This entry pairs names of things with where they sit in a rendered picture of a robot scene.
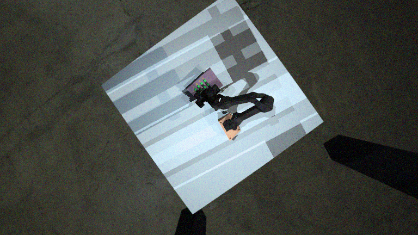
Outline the mauve switch panel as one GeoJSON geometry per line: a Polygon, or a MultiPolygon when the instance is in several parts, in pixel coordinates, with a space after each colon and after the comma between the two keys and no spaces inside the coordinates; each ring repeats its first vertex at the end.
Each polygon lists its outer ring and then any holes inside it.
{"type": "Polygon", "coordinates": [[[198,79],[196,79],[188,88],[187,90],[198,100],[202,100],[199,97],[199,93],[202,88],[211,88],[213,85],[217,85],[220,89],[223,85],[218,79],[218,77],[214,74],[214,72],[209,67],[198,79]]]}

